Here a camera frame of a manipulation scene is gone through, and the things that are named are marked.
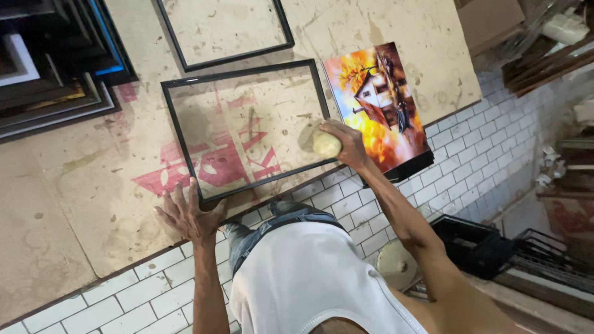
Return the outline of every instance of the man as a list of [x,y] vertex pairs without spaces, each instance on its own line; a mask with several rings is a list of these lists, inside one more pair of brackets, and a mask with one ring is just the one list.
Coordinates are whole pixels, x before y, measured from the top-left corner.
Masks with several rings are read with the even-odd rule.
[[[243,333],[523,333],[483,293],[469,285],[443,243],[365,153],[362,134],[337,121],[321,129],[343,144],[339,160],[367,180],[390,225],[420,266],[431,303],[390,289],[335,218],[302,203],[271,205],[274,218],[256,231],[230,223],[233,271],[229,296]],[[194,334],[229,333],[214,257],[225,201],[198,207],[181,186],[155,210],[192,241],[195,258]]]

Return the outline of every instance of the frame molding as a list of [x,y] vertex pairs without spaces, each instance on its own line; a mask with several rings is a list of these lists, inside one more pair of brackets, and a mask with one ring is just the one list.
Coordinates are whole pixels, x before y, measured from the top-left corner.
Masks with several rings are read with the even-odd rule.
[[283,30],[285,39],[287,40],[286,43],[260,50],[239,53],[237,55],[226,56],[219,59],[199,62],[197,64],[188,64],[185,60],[182,49],[179,46],[178,38],[175,36],[175,32],[173,31],[173,27],[171,25],[171,21],[169,20],[169,16],[167,15],[167,10],[165,9],[163,0],[156,1],[157,5],[159,6],[159,10],[161,11],[161,15],[163,16],[163,20],[165,21],[165,26],[167,27],[169,35],[171,36],[171,40],[173,42],[173,46],[175,47],[175,51],[178,54],[179,61],[181,62],[182,67],[184,68],[184,72],[186,73],[221,64],[227,64],[228,62],[234,62],[242,59],[261,56],[270,52],[290,49],[295,46],[295,40],[293,39],[293,34],[291,33],[291,29],[289,28],[289,22],[287,21],[287,16],[285,15],[285,11],[283,10],[283,5],[280,3],[280,0],[272,0],[272,3],[274,4],[274,9],[276,10],[276,14],[279,17],[280,27]]
[[[314,59],[306,59],[301,61],[293,61],[293,62],[286,62],[282,64],[274,64],[268,65],[263,67],[255,67],[255,68],[247,68],[245,70],[239,71],[231,71],[226,73],[217,73],[217,74],[209,74],[209,75],[201,75],[198,77],[192,78],[184,78],[179,80],[170,80],[170,81],[163,81],[161,82],[161,88],[163,89],[163,94],[165,95],[165,101],[167,102],[167,107],[169,108],[169,113],[171,114],[171,120],[173,121],[173,126],[175,128],[175,132],[178,136],[179,145],[181,146],[182,152],[184,153],[184,158],[186,165],[188,166],[189,174],[192,177],[196,177],[196,172],[194,171],[194,165],[192,164],[192,159],[190,158],[188,147],[185,143],[184,135],[181,130],[181,126],[179,124],[179,119],[177,117],[177,113],[175,112],[175,107],[173,106],[173,102],[171,99],[171,95],[169,93],[170,88],[181,87],[181,86],[189,86],[192,84],[197,83],[207,83],[216,80],[222,80],[227,78],[237,78],[237,77],[245,77],[246,75],[253,75],[253,74],[261,74],[266,72],[275,72],[280,70],[288,70],[290,68],[298,68],[298,67],[309,67],[311,72],[312,80],[314,82],[315,91],[318,95],[318,101],[320,103],[320,108],[322,110],[322,115],[324,119],[330,118],[330,111],[328,110],[328,105],[326,104],[326,97],[324,95],[324,90],[322,88],[322,84],[320,81],[320,75],[318,74],[318,68],[315,65]],[[278,179],[282,179],[300,172],[307,171],[312,168],[316,168],[319,166],[326,165],[331,162],[335,162],[336,159],[325,159],[317,163],[313,163],[307,166],[302,166],[291,171],[283,172],[277,175],[273,175],[268,178],[261,179],[254,183],[247,184],[243,187],[239,187],[230,191],[226,191],[224,193],[220,193],[218,195],[204,198],[202,195],[202,191],[200,190],[200,183],[198,183],[198,198],[200,199],[200,203],[216,200],[218,198],[227,197],[229,195],[239,193],[240,191],[251,189],[257,187],[259,185],[263,185]]]

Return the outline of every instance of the empty frame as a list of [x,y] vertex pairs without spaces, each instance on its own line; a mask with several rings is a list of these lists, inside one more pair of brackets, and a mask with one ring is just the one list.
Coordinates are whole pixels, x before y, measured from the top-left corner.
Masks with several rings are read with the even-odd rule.
[[280,0],[156,1],[185,72],[295,45]]
[[180,172],[197,177],[201,201],[336,161],[299,148],[301,131],[330,117],[313,59],[161,85],[188,168]]

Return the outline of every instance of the hand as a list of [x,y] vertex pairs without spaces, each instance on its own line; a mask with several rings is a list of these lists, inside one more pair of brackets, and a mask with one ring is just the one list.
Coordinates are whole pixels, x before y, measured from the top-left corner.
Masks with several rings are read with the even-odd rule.
[[342,151],[337,157],[338,160],[349,165],[357,172],[367,167],[371,159],[365,153],[361,131],[349,128],[334,119],[324,121],[320,125],[320,130],[328,132],[342,142]]
[[203,212],[198,205],[198,181],[192,177],[189,180],[188,203],[182,192],[182,184],[177,183],[173,191],[173,198],[168,191],[163,194],[164,209],[156,206],[155,212],[169,226],[178,231],[184,238],[192,241],[194,245],[213,237],[217,232],[219,223],[225,218],[227,211],[224,198],[217,207],[210,212]]

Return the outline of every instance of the white tank top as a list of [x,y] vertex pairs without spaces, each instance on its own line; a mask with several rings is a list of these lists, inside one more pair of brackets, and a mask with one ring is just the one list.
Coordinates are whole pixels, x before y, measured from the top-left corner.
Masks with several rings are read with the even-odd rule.
[[230,307],[243,334],[306,334],[332,317],[368,333],[426,334],[349,234],[324,223],[266,234],[235,273]]

